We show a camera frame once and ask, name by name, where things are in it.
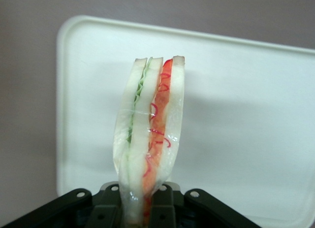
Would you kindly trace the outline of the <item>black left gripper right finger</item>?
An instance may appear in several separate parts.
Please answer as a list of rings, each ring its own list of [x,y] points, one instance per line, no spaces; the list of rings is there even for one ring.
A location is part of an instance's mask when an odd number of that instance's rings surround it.
[[[202,189],[181,193],[166,182],[152,197],[150,228],[258,228],[259,225]]]

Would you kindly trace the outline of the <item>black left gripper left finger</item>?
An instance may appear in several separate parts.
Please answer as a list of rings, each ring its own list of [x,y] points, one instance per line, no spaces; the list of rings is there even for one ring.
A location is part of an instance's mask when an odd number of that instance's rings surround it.
[[[118,182],[93,195],[79,188],[4,225],[5,228],[120,228],[122,202]]]

